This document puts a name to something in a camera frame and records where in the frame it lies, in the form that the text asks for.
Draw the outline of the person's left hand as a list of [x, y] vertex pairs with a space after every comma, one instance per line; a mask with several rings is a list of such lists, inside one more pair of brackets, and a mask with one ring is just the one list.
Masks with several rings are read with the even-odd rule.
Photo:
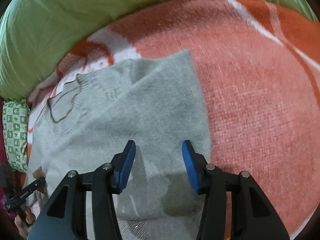
[[15, 217], [15, 225], [18, 228], [19, 234], [23, 239], [27, 239], [29, 232], [31, 231], [32, 225], [36, 220], [35, 215], [32, 213], [30, 207], [26, 206], [24, 211], [26, 218], [25, 222], [17, 215]]

